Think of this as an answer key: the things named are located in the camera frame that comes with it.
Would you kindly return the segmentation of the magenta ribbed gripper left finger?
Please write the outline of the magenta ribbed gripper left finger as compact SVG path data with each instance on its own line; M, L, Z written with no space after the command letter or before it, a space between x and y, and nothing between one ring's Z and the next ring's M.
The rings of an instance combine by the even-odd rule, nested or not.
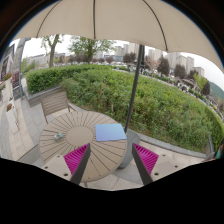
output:
M79 185L90 157L90 153L90 144L86 144L65 156L54 156L42 166L42 169Z

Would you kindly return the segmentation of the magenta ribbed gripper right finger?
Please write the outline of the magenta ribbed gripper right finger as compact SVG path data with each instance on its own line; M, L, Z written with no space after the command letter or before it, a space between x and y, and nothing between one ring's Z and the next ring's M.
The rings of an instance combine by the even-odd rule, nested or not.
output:
M135 143L132 144L132 154L143 185L148 185L183 168L167 154L158 155Z

